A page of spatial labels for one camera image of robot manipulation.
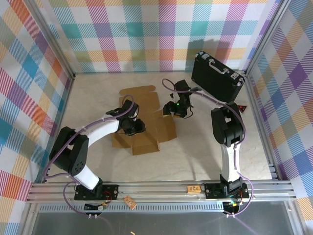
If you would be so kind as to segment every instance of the white tabletop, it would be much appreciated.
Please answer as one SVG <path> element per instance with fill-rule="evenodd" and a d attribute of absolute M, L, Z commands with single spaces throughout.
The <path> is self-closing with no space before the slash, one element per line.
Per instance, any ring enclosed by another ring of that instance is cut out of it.
<path fill-rule="evenodd" d="M 170 101 L 170 91 L 161 84 L 163 78 L 173 82 L 185 79 L 190 87 L 197 86 L 189 72 L 79 74 L 62 126 L 78 128 L 101 118 L 106 111 L 118 107 L 119 91 L 129 87 L 154 85 L 162 109 Z M 240 148 L 241 172 L 250 179 L 271 179 L 245 87 L 235 102 L 248 106 L 242 114 L 247 138 Z M 103 181 L 219 180 L 222 153 L 213 136 L 211 117 L 201 109 L 194 108 L 193 112 L 189 119 L 174 119 L 177 138 L 160 143 L 159 152 L 132 156 L 130 149 L 112 148 L 111 137 L 105 136 L 89 148 L 88 167 Z M 49 175 L 59 172 L 62 171 L 53 166 Z"/>

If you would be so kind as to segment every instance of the plaid wallpaper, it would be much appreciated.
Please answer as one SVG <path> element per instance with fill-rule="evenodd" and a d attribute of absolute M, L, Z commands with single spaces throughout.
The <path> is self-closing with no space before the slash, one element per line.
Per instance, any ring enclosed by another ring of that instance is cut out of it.
<path fill-rule="evenodd" d="M 313 0 L 293 0 L 251 75 L 279 168 L 313 234 Z"/>
<path fill-rule="evenodd" d="M 0 235 L 17 232 L 69 79 L 22 0 L 0 0 Z"/>
<path fill-rule="evenodd" d="M 242 69 L 279 0 L 36 2 L 76 72 L 120 72 L 191 71 L 202 49 Z"/>
<path fill-rule="evenodd" d="M 277 10 L 277 7 L 279 6 L 280 2 L 281 2 L 281 0 L 275 0 L 275 3 L 273 4 L 273 6 L 272 6 L 272 8 L 271 8 L 271 10 L 270 10 L 270 12 L 268 14 L 268 17 L 266 18 L 266 20 L 264 22 L 264 25 L 263 25 L 263 27 L 262 27 L 262 29 L 261 29 L 257 39 L 254 41 L 254 44 L 253 44 L 253 47 L 252 47 L 252 49 L 251 49 L 251 51 L 249 53 L 249 56 L 248 56 L 247 60 L 245 61 L 245 65 L 243 67 L 243 70 L 247 69 L 251 59 L 253 58 L 254 53 L 255 53 L 255 51 L 256 51 L 256 49 L 257 49 L 257 47 L 258 47 L 258 45 L 259 45 L 259 43 L 260 43 L 260 41 L 261 41 L 261 39 L 263 37 L 263 35 L 266 33 L 267 28 L 269 26 L 269 23 L 270 23 L 272 17 L 274 16 L 274 13 Z"/>

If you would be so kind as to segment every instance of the flattened cardboard box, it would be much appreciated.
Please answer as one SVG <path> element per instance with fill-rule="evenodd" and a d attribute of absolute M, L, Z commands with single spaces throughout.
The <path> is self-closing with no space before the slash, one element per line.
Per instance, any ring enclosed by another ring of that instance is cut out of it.
<path fill-rule="evenodd" d="M 133 155 L 160 151 L 159 143 L 170 141 L 177 137 L 176 127 L 172 116 L 163 116 L 155 86 L 142 86 L 122 89 L 119 93 L 124 96 L 131 94 L 139 105 L 140 118 L 146 126 L 146 131 L 134 136 L 127 136 L 123 131 L 112 133 L 112 147 L 131 148 Z"/>

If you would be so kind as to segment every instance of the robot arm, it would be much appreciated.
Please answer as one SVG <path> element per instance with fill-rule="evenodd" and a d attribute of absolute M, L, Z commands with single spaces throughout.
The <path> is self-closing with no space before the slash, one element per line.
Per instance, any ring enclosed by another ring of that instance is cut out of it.
<path fill-rule="evenodd" d="M 177 82 L 175 85 L 177 91 L 197 91 L 199 94 L 205 94 L 199 88 L 190 88 L 185 80 Z M 171 94 L 174 101 L 168 102 L 163 108 L 164 115 L 175 115 L 180 118 L 187 116 L 187 110 L 190 107 L 204 108 L 205 112 L 210 112 L 212 117 L 213 135 L 216 141 L 221 145 L 223 167 L 220 175 L 220 188 L 223 195 L 227 197 L 229 194 L 240 189 L 243 186 L 243 180 L 237 172 L 239 168 L 239 141 L 243 138 L 243 127 L 238 118 L 226 107 L 215 108 L 210 110 L 207 108 L 208 102 L 200 95 L 193 93 L 177 93 Z M 240 116 L 236 103 L 228 103 L 233 110 Z"/>
<path fill-rule="evenodd" d="M 103 119 L 122 114 L 130 108 L 131 104 L 131 101 L 126 100 L 121 108 L 107 112 Z M 133 108 L 125 115 L 118 118 L 112 118 L 90 128 L 85 135 L 79 134 L 61 153 L 54 164 L 58 168 L 69 173 L 86 189 L 94 194 L 99 194 L 101 192 L 101 189 L 99 188 L 102 186 L 102 180 L 86 165 L 88 148 L 102 137 L 121 129 L 129 136 L 144 132 L 144 123 L 136 118 L 138 110 L 139 106 L 134 104 Z M 69 127 L 61 129 L 51 150 L 49 156 L 50 160 L 77 131 L 78 130 Z"/>

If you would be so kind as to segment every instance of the aluminum rail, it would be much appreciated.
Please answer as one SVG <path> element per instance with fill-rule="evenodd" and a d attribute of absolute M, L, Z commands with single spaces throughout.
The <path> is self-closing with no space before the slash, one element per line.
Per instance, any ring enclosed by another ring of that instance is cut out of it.
<path fill-rule="evenodd" d="M 199 202 L 231 201 L 231 199 L 206 199 L 205 194 L 187 193 L 188 185 L 202 183 L 219 183 L 218 181 L 149 181 L 149 182 L 104 182 L 119 185 L 116 201 L 122 202 L 127 195 L 136 202 Z M 290 181 L 254 180 L 254 197 L 252 201 L 289 201 L 296 200 Z M 66 183 L 34 184 L 27 203 L 60 203 L 64 202 L 63 188 Z M 71 202 L 97 203 L 100 201 L 75 201 L 74 184 L 68 186 L 66 197 Z"/>

